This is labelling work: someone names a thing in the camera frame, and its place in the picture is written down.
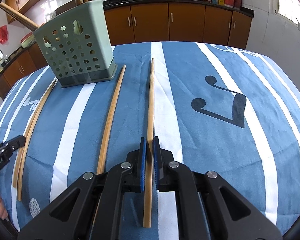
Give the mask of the brown lower kitchen cabinets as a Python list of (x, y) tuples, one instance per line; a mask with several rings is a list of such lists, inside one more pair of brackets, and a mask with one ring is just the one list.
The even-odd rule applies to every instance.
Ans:
[[(57, 15), (76, 7), (62, 7)], [(245, 48), (254, 12), (198, 0), (133, 0), (103, 2), (111, 46), (153, 42), (205, 42)], [(33, 72), (50, 67), (36, 40), (19, 51), (0, 73), (0, 97), (8, 95), (14, 84)]]

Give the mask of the blue white striped tablecloth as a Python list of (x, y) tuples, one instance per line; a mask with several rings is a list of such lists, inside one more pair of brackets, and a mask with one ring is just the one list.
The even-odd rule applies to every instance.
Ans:
[[(286, 233), (300, 216), (300, 92), (270, 58), (227, 46), (152, 42), (116, 46), (126, 65), (106, 167), (147, 133), (154, 59), (154, 134), (191, 170), (214, 170)], [(55, 85), (27, 150), (22, 200), (16, 157), (0, 171), (0, 196), (16, 229), (84, 172), (96, 171), (117, 81)]]

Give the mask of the green perforated utensil holder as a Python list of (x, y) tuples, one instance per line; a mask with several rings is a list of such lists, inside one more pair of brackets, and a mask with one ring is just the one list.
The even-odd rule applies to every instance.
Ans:
[(61, 87), (111, 80), (117, 70), (103, 2), (88, 1), (56, 16), (34, 32)]

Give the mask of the chopstick in holder leaning left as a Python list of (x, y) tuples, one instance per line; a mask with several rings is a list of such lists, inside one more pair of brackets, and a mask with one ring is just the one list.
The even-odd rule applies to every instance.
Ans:
[(40, 27), (31, 19), (27, 18), (25, 15), (19, 13), (18, 11), (14, 10), (12, 7), (3, 2), (0, 3), (0, 8), (31, 31), (35, 31)]

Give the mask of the red plastic bag on wall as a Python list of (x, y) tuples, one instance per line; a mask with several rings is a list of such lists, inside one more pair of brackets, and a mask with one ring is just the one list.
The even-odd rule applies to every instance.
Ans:
[(0, 44), (5, 44), (8, 41), (7, 25), (0, 26)]

